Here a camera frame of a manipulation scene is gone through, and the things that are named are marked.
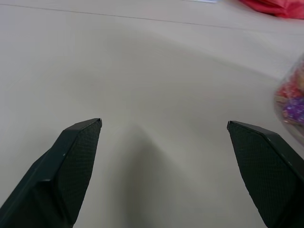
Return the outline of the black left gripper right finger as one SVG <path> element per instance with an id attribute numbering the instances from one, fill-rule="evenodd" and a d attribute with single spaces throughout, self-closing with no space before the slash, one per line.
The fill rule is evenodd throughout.
<path id="1" fill-rule="evenodd" d="M 267 228 L 304 228 L 304 159 L 277 133 L 227 124 L 243 182 Z"/>

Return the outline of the red cloth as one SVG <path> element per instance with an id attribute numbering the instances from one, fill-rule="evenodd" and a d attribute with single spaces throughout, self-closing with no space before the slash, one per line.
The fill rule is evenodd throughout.
<path id="1" fill-rule="evenodd" d="M 284 19 L 304 19 L 304 0 L 239 0 L 251 9 Z"/>

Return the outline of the clear bag of colourful items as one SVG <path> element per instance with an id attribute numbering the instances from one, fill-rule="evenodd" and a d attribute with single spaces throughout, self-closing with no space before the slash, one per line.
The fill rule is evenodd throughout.
<path id="1" fill-rule="evenodd" d="M 304 54 L 297 59 L 275 90 L 274 107 L 286 127 L 304 135 Z"/>

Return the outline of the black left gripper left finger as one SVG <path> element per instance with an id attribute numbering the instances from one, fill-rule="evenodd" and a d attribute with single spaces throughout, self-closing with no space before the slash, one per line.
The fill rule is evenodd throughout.
<path id="1" fill-rule="evenodd" d="M 102 120 L 76 123 L 28 169 L 0 207 L 0 228 L 73 228 L 92 176 Z"/>

